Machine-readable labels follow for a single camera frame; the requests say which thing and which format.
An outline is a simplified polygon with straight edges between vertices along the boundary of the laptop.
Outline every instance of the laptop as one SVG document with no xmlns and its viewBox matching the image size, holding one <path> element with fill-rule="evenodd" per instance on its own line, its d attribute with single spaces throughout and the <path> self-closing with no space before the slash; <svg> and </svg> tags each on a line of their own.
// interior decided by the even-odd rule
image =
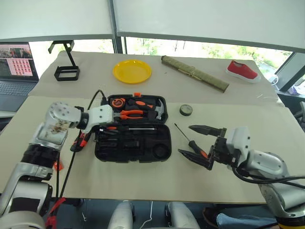
<svg viewBox="0 0 305 229">
<path fill-rule="evenodd" d="M 0 42 L 0 111 L 16 112 L 38 82 L 28 42 Z"/>
</svg>

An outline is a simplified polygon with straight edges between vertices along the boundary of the laptop screen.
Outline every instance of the laptop screen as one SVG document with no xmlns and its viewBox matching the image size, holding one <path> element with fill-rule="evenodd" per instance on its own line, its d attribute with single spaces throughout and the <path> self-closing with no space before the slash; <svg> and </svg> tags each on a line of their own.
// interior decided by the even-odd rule
<svg viewBox="0 0 305 229">
<path fill-rule="evenodd" d="M 29 43 L 0 42 L 0 79 L 38 80 Z"/>
</svg>

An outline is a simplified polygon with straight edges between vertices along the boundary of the shoe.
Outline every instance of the shoe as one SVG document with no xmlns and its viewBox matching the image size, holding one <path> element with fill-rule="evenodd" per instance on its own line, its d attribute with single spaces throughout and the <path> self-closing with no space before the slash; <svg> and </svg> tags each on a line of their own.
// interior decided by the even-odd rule
<svg viewBox="0 0 305 229">
<path fill-rule="evenodd" d="M 258 83 L 261 81 L 261 76 L 244 63 L 231 61 L 225 72 L 249 83 Z"/>
<path fill-rule="evenodd" d="M 220 212 L 214 208 L 204 208 L 203 217 L 204 220 L 212 227 L 218 228 L 217 226 L 217 216 Z"/>
</svg>

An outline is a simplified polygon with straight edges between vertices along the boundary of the laptop keyboard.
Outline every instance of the laptop keyboard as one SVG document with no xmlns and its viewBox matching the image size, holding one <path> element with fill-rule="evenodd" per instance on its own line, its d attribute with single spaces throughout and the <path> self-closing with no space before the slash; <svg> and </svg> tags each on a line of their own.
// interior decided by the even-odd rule
<svg viewBox="0 0 305 229">
<path fill-rule="evenodd" d="M 34 88 L 35 83 L 0 83 L 0 95 L 21 95 L 27 96 Z"/>
</svg>

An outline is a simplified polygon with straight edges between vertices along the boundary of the orange-handled pliers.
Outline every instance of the orange-handled pliers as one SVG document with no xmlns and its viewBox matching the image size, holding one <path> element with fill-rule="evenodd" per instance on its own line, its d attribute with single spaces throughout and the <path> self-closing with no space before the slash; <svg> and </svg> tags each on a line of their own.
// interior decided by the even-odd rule
<svg viewBox="0 0 305 229">
<path fill-rule="evenodd" d="M 141 110 L 130 110 L 130 111 L 121 111 L 119 113 L 114 113 L 113 117 L 120 117 L 121 119 L 137 119 L 137 118 L 143 118 L 143 116 L 140 117 L 129 117 L 128 115 L 132 114 L 139 114 L 142 115 L 144 114 L 143 111 Z"/>
</svg>

